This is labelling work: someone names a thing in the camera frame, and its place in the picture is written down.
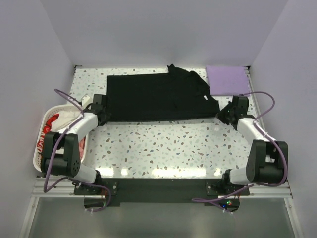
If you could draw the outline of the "black t shirt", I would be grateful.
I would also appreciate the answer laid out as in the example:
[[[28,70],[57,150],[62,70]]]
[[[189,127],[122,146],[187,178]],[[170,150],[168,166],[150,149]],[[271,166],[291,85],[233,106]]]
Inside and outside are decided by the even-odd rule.
[[[107,77],[110,121],[169,121],[213,118],[218,100],[194,71],[169,65],[167,73]]]

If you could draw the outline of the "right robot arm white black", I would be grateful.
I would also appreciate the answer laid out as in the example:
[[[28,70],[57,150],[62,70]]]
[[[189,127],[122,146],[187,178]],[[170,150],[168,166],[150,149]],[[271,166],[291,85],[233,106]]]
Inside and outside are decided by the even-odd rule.
[[[251,146],[246,166],[226,170],[217,188],[231,195],[253,184],[280,186],[287,181],[288,144],[277,141],[262,129],[256,118],[248,114],[249,99],[233,96],[218,114],[217,118],[245,137]]]

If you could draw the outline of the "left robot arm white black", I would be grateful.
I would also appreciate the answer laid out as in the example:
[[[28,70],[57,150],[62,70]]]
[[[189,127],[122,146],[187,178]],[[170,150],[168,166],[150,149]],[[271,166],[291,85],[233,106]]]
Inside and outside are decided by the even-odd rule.
[[[44,192],[50,191],[57,182],[48,186],[50,175],[63,176],[59,181],[69,179],[85,185],[91,194],[98,194],[103,188],[99,171],[81,163],[79,141],[98,126],[103,126],[109,119],[107,95],[94,94],[93,101],[74,121],[57,132],[48,132],[44,136],[41,158],[41,171],[46,174]]]

